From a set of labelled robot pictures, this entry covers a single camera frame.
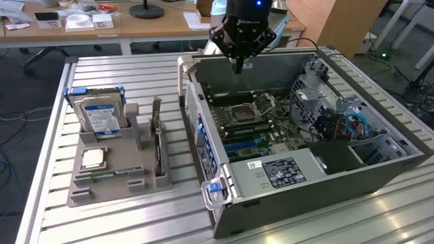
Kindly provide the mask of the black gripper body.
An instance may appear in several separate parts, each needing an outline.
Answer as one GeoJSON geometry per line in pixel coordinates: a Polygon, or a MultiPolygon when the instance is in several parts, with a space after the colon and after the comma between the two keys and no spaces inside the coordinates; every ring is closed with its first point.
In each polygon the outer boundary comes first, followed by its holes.
{"type": "Polygon", "coordinates": [[[237,34],[240,29],[256,29],[261,32],[268,26],[272,1],[227,1],[224,29],[235,43],[237,58],[237,34]]]}

